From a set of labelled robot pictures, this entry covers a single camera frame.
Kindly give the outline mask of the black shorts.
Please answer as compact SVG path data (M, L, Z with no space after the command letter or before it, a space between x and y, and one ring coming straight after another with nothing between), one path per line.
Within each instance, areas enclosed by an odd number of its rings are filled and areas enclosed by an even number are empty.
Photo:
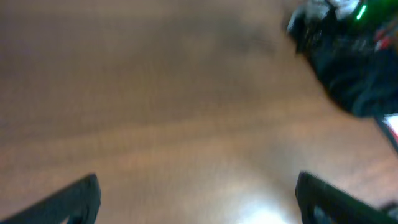
M397 13L366 24L339 21L326 1L305 1L287 24L328 96L358 118L373 118L397 147Z

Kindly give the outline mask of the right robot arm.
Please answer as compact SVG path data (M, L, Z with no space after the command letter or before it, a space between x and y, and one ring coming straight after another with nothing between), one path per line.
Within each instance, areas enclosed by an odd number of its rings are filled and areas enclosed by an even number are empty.
M380 23L397 13L397 0L328 0L339 21Z

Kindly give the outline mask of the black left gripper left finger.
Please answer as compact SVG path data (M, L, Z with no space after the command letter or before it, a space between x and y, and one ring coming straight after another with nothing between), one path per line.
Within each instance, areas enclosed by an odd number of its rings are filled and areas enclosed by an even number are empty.
M94 224L101 206L96 174L88 174L47 198L2 220L2 224Z

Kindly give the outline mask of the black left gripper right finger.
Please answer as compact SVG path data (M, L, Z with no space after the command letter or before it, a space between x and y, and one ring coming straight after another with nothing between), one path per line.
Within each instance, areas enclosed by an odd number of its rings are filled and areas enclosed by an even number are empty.
M377 210L306 171L298 176L295 197L303 224L397 224L396 204Z

